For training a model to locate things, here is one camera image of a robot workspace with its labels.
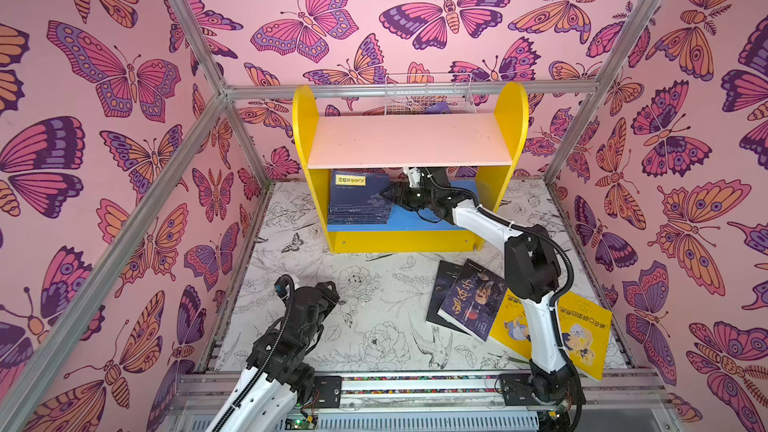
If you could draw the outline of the blue book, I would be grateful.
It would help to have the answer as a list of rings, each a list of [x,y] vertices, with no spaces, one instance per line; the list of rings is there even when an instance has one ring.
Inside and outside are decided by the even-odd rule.
[[[333,171],[329,205],[341,209],[381,207],[388,201],[380,193],[389,186],[386,174]]]
[[[391,211],[390,205],[383,206],[330,206],[330,214],[341,215],[385,215]]]

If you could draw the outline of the blue book Mengxi Bitan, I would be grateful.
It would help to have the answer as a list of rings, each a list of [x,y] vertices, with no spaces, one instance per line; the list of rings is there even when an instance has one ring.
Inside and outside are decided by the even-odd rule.
[[[390,212],[384,213],[344,213],[344,212],[331,212],[328,218],[331,220],[387,220],[390,216]]]

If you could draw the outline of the blue book Yijing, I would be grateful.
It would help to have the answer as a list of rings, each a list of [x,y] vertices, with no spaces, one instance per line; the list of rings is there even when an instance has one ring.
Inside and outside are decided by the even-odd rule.
[[[353,225],[353,224],[377,225],[377,224],[386,224],[387,222],[388,222],[387,217],[377,217],[377,216],[330,217],[328,219],[328,223],[330,225]]]

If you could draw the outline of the blue book Sunzi Bingfa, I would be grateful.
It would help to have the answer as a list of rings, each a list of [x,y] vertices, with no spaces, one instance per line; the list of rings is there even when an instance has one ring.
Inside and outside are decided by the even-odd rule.
[[[384,226],[388,221],[329,221],[328,225],[332,227],[360,227],[360,226]]]

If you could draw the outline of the black wolf cover book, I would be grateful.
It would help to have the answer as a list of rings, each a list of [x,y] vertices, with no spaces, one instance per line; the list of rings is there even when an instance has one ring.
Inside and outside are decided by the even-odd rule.
[[[438,311],[444,302],[448,291],[462,270],[459,264],[441,260],[436,272],[432,295],[427,308],[426,321],[432,325],[441,326],[462,333],[457,326],[439,316]]]

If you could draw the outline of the dark illustrated cover book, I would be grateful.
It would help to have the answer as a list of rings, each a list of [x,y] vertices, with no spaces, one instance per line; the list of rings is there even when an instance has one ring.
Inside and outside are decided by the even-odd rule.
[[[467,259],[447,289],[437,314],[476,340],[486,342],[506,291],[503,277]]]

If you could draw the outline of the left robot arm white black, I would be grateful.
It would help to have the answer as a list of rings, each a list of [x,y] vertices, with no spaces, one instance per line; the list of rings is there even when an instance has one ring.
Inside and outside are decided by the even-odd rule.
[[[340,295],[332,281],[298,287],[284,274],[274,292],[284,313],[251,348],[246,364],[209,431],[273,431],[314,397],[315,369],[305,362],[323,335]]]

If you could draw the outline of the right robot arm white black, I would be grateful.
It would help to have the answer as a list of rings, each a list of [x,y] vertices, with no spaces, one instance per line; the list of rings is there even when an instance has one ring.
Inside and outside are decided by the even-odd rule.
[[[486,208],[474,191],[454,186],[444,168],[411,167],[408,179],[380,196],[410,212],[429,210],[497,248],[507,288],[521,300],[532,345],[530,379],[542,404],[579,398],[582,387],[562,339],[559,299],[572,287],[574,270],[564,249],[540,225],[521,226]]]

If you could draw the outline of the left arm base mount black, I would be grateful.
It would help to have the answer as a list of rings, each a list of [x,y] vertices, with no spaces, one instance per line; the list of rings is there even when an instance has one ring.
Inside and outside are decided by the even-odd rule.
[[[312,382],[297,392],[299,408],[338,409],[341,406],[343,378],[339,375],[316,375]]]

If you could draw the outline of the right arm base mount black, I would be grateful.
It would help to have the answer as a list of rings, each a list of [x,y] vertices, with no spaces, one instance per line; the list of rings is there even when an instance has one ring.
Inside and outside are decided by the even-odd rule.
[[[586,397],[578,377],[515,371],[498,376],[495,391],[506,406],[544,407],[566,410],[583,406]]]

